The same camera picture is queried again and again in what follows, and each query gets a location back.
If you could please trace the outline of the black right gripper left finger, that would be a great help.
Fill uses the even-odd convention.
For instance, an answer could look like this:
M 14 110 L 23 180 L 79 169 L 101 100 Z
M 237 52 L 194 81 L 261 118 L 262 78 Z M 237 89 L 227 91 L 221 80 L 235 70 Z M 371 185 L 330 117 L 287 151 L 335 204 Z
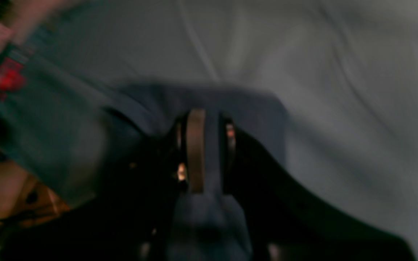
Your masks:
M 158 140 L 118 162 L 85 205 L 11 236 L 4 261 L 167 261 L 176 202 L 204 191 L 206 111 L 191 109 Z

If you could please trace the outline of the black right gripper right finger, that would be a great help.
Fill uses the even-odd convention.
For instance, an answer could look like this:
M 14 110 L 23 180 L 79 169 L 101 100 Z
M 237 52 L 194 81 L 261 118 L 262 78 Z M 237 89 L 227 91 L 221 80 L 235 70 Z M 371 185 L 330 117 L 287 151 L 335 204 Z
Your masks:
M 414 261 L 399 236 L 370 226 L 299 184 L 229 116 L 220 117 L 222 185 L 242 207 L 254 261 Z

